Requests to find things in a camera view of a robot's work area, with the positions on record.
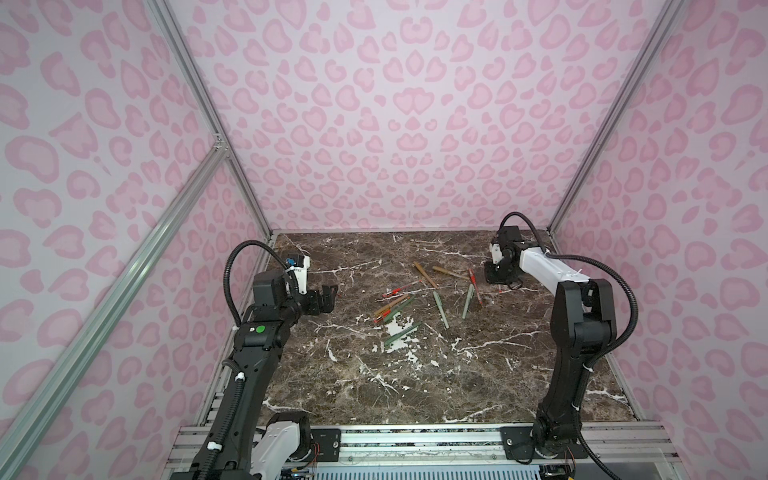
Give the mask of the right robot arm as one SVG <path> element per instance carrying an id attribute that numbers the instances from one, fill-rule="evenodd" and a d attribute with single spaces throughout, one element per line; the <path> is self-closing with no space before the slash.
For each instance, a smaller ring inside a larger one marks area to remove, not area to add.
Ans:
<path id="1" fill-rule="evenodd" d="M 539 403 L 524 447 L 534 455 L 553 458 L 578 440 L 580 410 L 594 368 L 590 360 L 616 338 L 611 284 L 592 279 L 533 241 L 517 226 L 502 226 L 489 245 L 484 263 L 489 284 L 512 286 L 528 274 L 554 295 L 550 334 L 556 346 L 552 377 Z"/>

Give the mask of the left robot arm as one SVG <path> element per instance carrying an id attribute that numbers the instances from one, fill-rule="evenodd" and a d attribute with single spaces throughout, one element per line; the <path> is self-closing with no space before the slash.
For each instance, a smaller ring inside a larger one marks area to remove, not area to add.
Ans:
<path id="1" fill-rule="evenodd" d="M 287 479 L 290 461 L 314 460 L 306 413 L 277 413 L 264 428 L 258 420 L 291 328 L 303 316 L 332 312 L 338 287 L 308 290 L 291 272 L 273 269 L 255 277 L 252 291 L 224 360 L 231 375 L 214 423 L 188 470 L 173 479 Z"/>

